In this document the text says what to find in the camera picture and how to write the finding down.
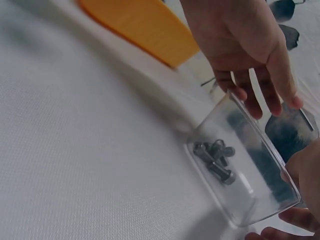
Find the orange object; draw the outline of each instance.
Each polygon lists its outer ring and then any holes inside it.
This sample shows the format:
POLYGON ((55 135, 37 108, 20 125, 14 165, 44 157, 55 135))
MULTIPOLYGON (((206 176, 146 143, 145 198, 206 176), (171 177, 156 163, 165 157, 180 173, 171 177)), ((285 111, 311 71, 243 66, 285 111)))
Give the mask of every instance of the orange object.
POLYGON ((161 0, 78 0, 95 21, 158 60, 178 67, 199 51, 190 30, 161 0))

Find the metal bolt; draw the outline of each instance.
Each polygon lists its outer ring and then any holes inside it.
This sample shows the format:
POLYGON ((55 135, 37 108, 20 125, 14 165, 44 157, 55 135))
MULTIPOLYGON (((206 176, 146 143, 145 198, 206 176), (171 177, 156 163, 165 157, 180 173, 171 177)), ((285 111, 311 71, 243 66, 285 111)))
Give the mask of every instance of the metal bolt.
POLYGON ((236 150, 232 146, 227 146, 222 149, 223 156, 230 158, 236 154, 236 150))
POLYGON ((227 146, 223 140, 218 139, 213 144, 206 146, 207 152, 222 166, 227 167, 229 165, 227 158, 233 157, 236 153, 235 149, 231 146, 227 146))
POLYGON ((206 163, 207 169, 218 176, 221 182, 231 185, 236 180, 236 175, 228 169, 225 169, 207 152, 206 146, 202 142, 196 142, 193 146, 193 153, 206 163))

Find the hand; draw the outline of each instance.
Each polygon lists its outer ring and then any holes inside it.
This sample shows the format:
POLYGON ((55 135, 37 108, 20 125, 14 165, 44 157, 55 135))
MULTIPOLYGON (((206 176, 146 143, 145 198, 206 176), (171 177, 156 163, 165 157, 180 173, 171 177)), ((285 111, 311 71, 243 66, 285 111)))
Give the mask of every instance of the hand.
POLYGON ((254 118, 262 111, 251 85, 251 68, 274 115, 282 111, 278 94, 289 107, 303 106, 296 96, 285 37, 265 0, 180 1, 219 86, 235 91, 254 118))
POLYGON ((261 235, 249 233, 245 240, 320 240, 320 139, 293 155, 286 169, 299 188, 308 209, 294 207, 279 214, 279 217, 315 234, 296 236, 267 227, 261 235))
POLYGON ((305 229, 312 233, 313 236, 297 236, 278 229, 267 227, 261 235, 256 233, 249 233, 245 240, 319 240, 320 239, 320 224, 316 218, 311 214, 307 208, 293 207, 281 214, 279 214, 281 220, 305 229))

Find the clear plastic cup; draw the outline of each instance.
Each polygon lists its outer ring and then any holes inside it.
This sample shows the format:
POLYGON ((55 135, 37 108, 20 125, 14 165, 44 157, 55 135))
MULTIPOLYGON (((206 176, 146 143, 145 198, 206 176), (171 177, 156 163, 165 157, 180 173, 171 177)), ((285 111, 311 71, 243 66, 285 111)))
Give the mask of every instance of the clear plastic cup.
POLYGON ((192 133, 186 146, 223 212, 238 227, 302 201, 281 156, 231 92, 192 133))

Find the white cloth surface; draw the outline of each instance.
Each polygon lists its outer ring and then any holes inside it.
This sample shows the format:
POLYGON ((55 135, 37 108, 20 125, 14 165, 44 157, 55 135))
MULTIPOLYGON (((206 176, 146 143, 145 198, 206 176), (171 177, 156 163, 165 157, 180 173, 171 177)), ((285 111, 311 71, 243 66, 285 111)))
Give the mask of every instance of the white cloth surface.
POLYGON ((236 239, 176 134, 62 26, 0 1, 0 239, 236 239))

